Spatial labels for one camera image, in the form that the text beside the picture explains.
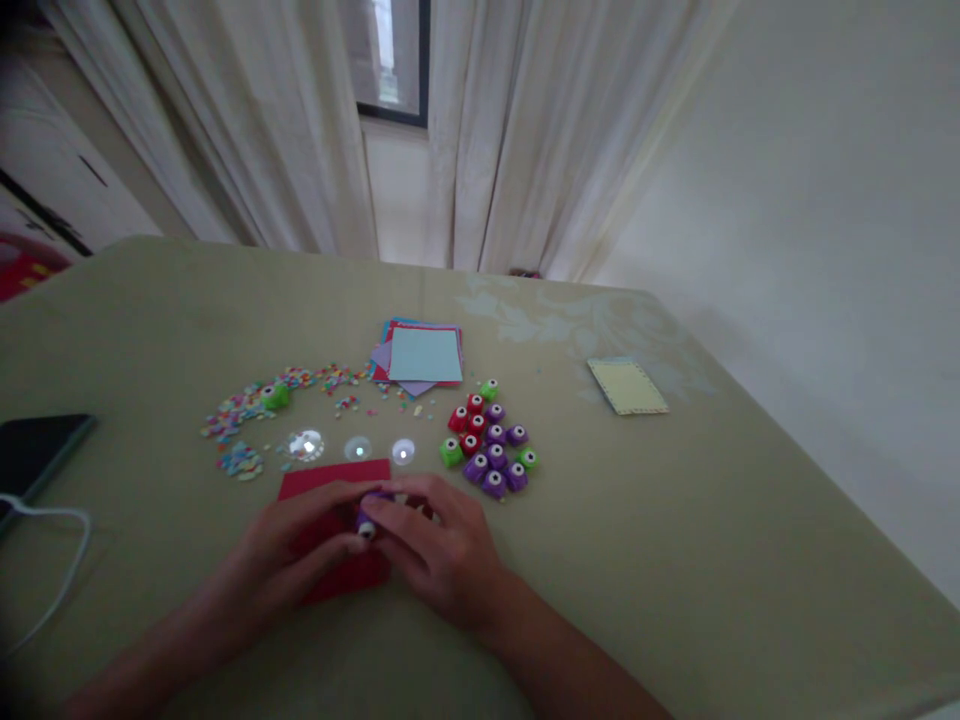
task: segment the window frame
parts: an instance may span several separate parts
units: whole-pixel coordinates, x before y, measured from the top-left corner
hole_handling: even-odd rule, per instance
[[[413,127],[427,129],[427,109],[430,107],[430,0],[418,0],[418,65],[420,77],[418,82],[420,107],[416,115],[413,113],[400,112],[379,105],[370,105],[368,103],[357,102],[357,112],[366,117],[387,120],[389,122],[401,123],[403,125],[412,125]]]

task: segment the red card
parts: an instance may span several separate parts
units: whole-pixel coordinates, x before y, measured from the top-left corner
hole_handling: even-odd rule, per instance
[[[283,484],[280,486],[280,494],[277,495],[277,500],[286,500],[334,480],[363,482],[365,480],[389,479],[389,460],[370,460],[368,462],[298,470],[283,476]],[[300,533],[293,541],[291,549],[298,556],[306,555],[334,535],[342,532],[353,532],[356,519],[355,508],[332,510],[317,518],[315,523]],[[389,578],[390,563],[376,550],[370,550],[363,555],[347,558],[324,575],[301,604],[310,605],[337,595],[382,585]]]

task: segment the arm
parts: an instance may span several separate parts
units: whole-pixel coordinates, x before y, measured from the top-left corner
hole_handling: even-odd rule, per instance
[[[539,716],[670,717],[622,667],[503,567],[476,500],[431,475],[384,483],[383,489],[426,498],[442,523],[367,497],[364,511],[386,531],[375,545],[418,597],[499,658]]]
[[[328,570],[368,543],[344,533],[296,558],[289,547],[313,520],[380,483],[335,482],[268,505],[220,568],[182,607],[121,653],[67,702],[69,718],[158,714],[292,610]]]

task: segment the light blue paper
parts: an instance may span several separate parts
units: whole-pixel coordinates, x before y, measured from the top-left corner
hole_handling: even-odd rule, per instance
[[[390,379],[462,382],[456,330],[395,328]]]

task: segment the white curtain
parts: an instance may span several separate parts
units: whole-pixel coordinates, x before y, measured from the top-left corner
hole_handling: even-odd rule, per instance
[[[201,240],[377,257],[335,0],[44,0]]]
[[[577,280],[698,0],[435,0],[424,262]]]

